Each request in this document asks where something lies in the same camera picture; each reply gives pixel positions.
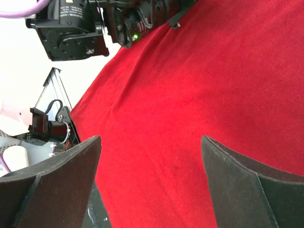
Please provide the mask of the red t-shirt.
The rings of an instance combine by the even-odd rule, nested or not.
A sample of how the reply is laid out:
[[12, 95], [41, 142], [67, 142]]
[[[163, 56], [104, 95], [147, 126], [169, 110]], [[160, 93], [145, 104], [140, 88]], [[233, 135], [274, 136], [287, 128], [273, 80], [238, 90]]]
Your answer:
[[304, 3], [200, 0], [120, 49], [71, 112], [114, 228], [214, 228], [201, 138], [304, 173]]

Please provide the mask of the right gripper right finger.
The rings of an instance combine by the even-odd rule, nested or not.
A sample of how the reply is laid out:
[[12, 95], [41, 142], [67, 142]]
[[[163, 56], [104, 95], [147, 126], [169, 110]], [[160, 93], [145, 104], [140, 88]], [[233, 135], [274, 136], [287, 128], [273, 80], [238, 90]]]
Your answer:
[[219, 228], [302, 228], [304, 178], [203, 136], [201, 151]]

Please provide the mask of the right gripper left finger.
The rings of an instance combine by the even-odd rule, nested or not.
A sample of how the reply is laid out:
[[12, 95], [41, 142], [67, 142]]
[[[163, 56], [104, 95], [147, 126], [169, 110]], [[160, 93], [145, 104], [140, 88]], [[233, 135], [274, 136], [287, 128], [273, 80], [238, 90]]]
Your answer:
[[95, 180], [101, 138], [93, 136], [0, 179], [2, 228], [80, 228]]

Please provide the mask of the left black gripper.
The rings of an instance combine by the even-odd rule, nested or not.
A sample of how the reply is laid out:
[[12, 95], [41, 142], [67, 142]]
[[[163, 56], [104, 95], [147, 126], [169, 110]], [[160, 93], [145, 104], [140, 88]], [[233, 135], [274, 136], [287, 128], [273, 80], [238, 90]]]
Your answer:
[[27, 28], [34, 29], [51, 61], [109, 56], [104, 33], [130, 48], [158, 27], [177, 29], [194, 0], [53, 0]]

